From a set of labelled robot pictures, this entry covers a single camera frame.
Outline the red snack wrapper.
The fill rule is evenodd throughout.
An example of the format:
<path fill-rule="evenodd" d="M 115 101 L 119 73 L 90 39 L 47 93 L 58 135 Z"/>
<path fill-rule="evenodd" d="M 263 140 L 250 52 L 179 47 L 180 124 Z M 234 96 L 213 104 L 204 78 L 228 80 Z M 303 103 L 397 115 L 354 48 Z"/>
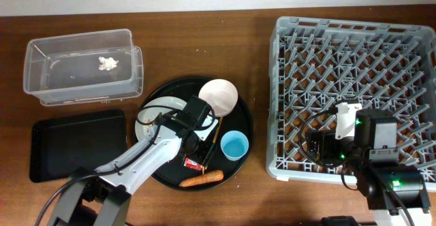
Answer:
<path fill-rule="evenodd" d="M 203 166 L 189 158 L 185 158 L 183 165 L 189 169 L 202 171 Z"/>

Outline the light blue cup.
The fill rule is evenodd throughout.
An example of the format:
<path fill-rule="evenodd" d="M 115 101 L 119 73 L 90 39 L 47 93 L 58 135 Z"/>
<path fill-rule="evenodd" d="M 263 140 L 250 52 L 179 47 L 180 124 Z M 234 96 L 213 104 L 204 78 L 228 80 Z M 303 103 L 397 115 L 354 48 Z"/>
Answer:
<path fill-rule="evenodd" d="M 221 138 L 220 147 L 228 160 L 237 161 L 247 154 L 249 140 L 240 131 L 229 131 Z"/>

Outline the orange carrot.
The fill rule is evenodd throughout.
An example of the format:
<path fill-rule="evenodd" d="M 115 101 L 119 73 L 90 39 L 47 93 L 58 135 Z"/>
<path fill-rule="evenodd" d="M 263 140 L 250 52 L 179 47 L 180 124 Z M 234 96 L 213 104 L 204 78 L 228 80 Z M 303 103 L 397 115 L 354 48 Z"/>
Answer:
<path fill-rule="evenodd" d="M 206 174 L 202 174 L 201 176 L 196 176 L 193 178 L 186 179 L 182 181 L 179 186 L 180 187 L 194 187 L 201 184 L 208 184 L 211 182 L 219 182 L 223 180 L 224 174 L 221 170 L 215 170 Z"/>

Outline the round black serving tray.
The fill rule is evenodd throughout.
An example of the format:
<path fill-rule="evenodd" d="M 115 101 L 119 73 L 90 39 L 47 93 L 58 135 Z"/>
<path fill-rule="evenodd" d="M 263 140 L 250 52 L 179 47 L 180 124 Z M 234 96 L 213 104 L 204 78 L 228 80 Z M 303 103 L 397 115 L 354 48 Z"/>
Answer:
<path fill-rule="evenodd" d="M 200 92 L 204 84 L 211 80 L 211 78 L 203 76 L 187 76 L 171 80 L 157 87 L 146 97 L 141 106 L 145 106 L 160 97 L 176 97 L 183 101 L 188 101 L 192 95 L 197 95 Z M 200 175 L 199 171 L 185 167 L 180 157 L 176 157 L 162 165 L 151 177 L 162 185 L 179 191 L 202 191 L 223 184 L 237 173 L 249 156 L 245 154 L 237 161 L 230 161 L 225 158 L 220 147 L 220 141 L 225 133 L 229 131 L 239 131 L 243 133 L 249 141 L 248 149 L 251 150 L 253 146 L 253 119 L 247 104 L 242 98 L 238 99 L 232 112 L 223 117 L 216 142 L 217 148 L 208 164 L 208 172 L 215 170 L 221 170 L 223 172 L 222 180 L 193 187 L 180 187 L 179 184 L 182 181 Z"/>

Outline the grey round plate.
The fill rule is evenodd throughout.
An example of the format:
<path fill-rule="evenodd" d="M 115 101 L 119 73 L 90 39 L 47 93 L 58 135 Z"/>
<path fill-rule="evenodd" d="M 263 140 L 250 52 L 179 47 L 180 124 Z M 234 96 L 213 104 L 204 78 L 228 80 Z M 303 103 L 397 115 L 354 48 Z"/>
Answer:
<path fill-rule="evenodd" d="M 182 110 L 186 106 L 187 102 L 179 99 L 177 97 L 159 97 L 156 98 L 146 104 L 146 106 L 163 106 L 162 108 L 147 108 L 142 110 L 138 118 L 141 122 L 148 118 L 155 119 L 159 113 L 169 112 L 171 108 Z M 144 138 L 151 137 L 151 129 L 152 127 L 145 127 L 140 124 L 138 121 L 135 122 L 135 134 L 138 141 L 143 140 Z"/>

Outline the white napkin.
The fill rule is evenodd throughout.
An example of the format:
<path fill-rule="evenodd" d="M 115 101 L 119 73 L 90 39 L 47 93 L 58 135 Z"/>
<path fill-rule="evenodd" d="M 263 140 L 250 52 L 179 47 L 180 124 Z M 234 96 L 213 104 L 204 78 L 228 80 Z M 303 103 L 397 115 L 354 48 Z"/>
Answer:
<path fill-rule="evenodd" d="M 118 61 L 113 59 L 112 57 L 104 58 L 102 56 L 98 57 L 99 60 L 99 70 L 100 71 L 110 71 L 117 67 Z"/>

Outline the pile of food scraps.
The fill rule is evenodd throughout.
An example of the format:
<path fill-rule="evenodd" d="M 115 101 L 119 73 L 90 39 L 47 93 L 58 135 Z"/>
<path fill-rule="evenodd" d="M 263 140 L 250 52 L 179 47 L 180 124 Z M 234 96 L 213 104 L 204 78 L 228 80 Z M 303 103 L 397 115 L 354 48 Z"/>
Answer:
<path fill-rule="evenodd" d="M 153 122 L 154 122 L 153 118 L 148 118 L 148 119 L 143 121 L 145 127 L 152 127 L 153 126 Z"/>

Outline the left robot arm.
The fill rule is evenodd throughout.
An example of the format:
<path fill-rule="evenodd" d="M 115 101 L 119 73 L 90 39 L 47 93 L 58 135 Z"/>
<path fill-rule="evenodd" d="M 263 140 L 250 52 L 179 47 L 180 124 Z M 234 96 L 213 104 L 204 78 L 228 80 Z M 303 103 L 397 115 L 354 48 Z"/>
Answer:
<path fill-rule="evenodd" d="M 173 160 L 189 141 L 198 144 L 218 125 L 213 117 L 182 121 L 164 114 L 151 134 L 94 172 L 78 169 L 42 208 L 39 225 L 51 203 L 49 225 L 124 225 L 132 195 L 162 165 Z"/>

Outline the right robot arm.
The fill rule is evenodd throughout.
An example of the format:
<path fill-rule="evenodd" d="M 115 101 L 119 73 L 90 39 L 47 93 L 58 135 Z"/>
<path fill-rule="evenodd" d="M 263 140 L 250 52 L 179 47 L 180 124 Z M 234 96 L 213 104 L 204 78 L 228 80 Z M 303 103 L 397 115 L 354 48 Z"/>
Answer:
<path fill-rule="evenodd" d="M 334 131 L 300 130 L 302 154 L 325 168 L 341 167 L 356 177 L 376 225 L 431 225 L 430 199 L 422 174 L 399 161 L 396 118 L 387 110 L 363 109 L 337 116 Z"/>

